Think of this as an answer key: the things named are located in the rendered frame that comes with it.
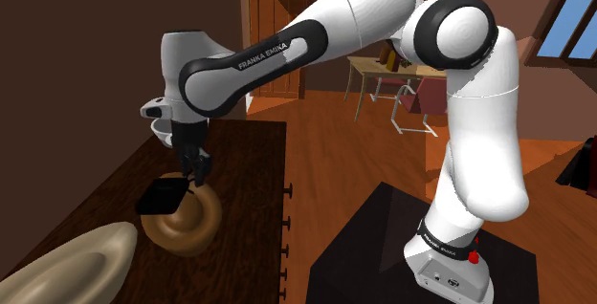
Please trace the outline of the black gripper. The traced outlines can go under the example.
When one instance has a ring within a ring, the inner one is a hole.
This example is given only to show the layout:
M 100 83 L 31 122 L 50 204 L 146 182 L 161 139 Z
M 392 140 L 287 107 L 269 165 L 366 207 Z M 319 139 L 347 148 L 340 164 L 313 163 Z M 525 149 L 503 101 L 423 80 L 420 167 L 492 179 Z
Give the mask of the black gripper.
M 203 148 L 208 135 L 209 123 L 202 120 L 195 123 L 170 122 L 172 147 L 178 150 L 178 158 L 184 177 L 194 174 L 194 184 L 201 186 L 211 172 L 212 158 Z M 194 157 L 194 148 L 199 148 Z

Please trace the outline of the black square tray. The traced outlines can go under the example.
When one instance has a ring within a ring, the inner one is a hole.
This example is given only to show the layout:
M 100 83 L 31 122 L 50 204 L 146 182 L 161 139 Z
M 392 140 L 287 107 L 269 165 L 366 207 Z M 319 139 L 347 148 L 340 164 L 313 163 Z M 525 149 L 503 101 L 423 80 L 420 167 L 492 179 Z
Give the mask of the black square tray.
M 137 202 L 136 212 L 140 215 L 173 214 L 188 193 L 188 187 L 186 178 L 155 179 Z

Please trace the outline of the dark wooden chest of drawers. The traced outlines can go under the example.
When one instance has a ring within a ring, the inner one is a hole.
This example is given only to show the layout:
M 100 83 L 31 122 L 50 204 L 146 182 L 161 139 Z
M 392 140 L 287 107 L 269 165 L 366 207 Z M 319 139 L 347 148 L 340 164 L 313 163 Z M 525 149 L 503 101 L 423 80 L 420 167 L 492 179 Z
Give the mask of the dark wooden chest of drawers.
M 217 119 L 206 141 L 223 220 L 213 242 L 195 257 L 176 256 L 139 233 L 122 289 L 111 304 L 278 304 L 286 125 Z M 113 222 L 139 226 L 135 204 L 151 181 L 176 172 L 173 150 L 147 140 L 13 269 L 82 233 Z

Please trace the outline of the brown round bowl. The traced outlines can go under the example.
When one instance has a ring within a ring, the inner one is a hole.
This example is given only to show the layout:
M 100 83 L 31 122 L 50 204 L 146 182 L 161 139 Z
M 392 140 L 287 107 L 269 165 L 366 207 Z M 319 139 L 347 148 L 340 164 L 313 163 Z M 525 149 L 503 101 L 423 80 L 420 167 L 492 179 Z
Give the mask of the brown round bowl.
M 178 209 L 169 215 L 140 215 L 147 237 L 169 252 L 191 257 L 202 253 L 214 239 L 222 220 L 222 206 L 207 184 L 196 186 L 192 176 L 178 172 L 160 178 L 186 178 L 188 193 Z

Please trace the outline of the beige oval bowl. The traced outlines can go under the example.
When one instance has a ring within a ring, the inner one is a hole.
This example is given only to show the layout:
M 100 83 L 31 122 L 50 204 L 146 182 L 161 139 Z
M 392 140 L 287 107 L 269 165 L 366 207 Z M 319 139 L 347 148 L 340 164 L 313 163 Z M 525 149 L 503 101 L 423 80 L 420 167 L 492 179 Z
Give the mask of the beige oval bowl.
M 128 222 L 90 230 L 0 282 L 0 304 L 110 304 L 129 271 L 138 231 Z

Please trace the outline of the dark robot stand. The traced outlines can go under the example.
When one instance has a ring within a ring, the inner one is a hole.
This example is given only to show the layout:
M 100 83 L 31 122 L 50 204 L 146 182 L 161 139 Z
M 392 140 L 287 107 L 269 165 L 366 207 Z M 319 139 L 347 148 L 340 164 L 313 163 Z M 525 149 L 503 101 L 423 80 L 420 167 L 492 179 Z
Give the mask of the dark robot stand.
M 310 270 L 306 304 L 453 304 L 420 287 L 403 248 L 430 205 L 379 184 Z M 540 304 L 536 256 L 481 230 L 493 304 Z

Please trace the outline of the light wooden table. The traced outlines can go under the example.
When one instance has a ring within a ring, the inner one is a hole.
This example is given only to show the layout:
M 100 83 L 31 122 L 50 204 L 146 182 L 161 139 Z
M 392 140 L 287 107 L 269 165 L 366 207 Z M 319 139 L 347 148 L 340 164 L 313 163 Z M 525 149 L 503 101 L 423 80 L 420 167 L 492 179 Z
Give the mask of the light wooden table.
M 423 77 L 446 78 L 446 74 L 443 71 L 435 70 L 432 67 L 416 64 L 408 65 L 405 60 L 399 60 L 398 55 L 394 51 L 391 51 L 389 47 L 384 47 L 379 57 L 348 56 L 347 60 L 349 61 L 349 76 L 344 100 L 347 100 L 353 79 L 356 75 L 362 77 L 354 121 L 359 119 L 365 96 L 370 96 L 375 92 L 378 77 L 410 79 L 410 88 L 412 88 L 413 83 L 416 83 Z M 383 96 L 381 90 L 385 87 L 388 86 L 384 85 L 380 89 L 380 96 Z

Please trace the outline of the red chair with white frame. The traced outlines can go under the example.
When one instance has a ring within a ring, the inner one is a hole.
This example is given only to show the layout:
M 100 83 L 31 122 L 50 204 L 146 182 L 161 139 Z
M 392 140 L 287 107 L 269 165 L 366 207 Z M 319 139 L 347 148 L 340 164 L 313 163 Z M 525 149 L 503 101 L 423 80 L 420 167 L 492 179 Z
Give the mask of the red chair with white frame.
M 422 114 L 424 129 L 401 128 L 396 122 L 396 112 L 401 105 L 408 113 Z M 437 134 L 428 125 L 429 115 L 440 116 L 447 111 L 447 79 L 444 77 L 423 77 L 414 91 L 408 85 L 400 87 L 395 98 L 390 121 L 399 134 L 405 132 Z
M 410 79 L 402 79 L 402 78 L 377 78 L 377 85 L 375 92 L 370 95 L 371 100 L 376 102 L 379 98 L 387 98 L 387 99 L 395 99 L 395 96 L 380 96 L 380 89 L 384 86 L 395 86 L 395 87 L 402 87 L 404 85 L 410 86 Z

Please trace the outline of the window with dark frame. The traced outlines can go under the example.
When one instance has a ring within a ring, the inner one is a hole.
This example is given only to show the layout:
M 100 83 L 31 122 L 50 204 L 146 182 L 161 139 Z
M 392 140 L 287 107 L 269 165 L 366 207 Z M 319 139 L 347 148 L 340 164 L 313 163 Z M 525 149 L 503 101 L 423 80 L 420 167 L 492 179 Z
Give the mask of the window with dark frame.
M 552 0 L 525 64 L 597 68 L 597 0 Z

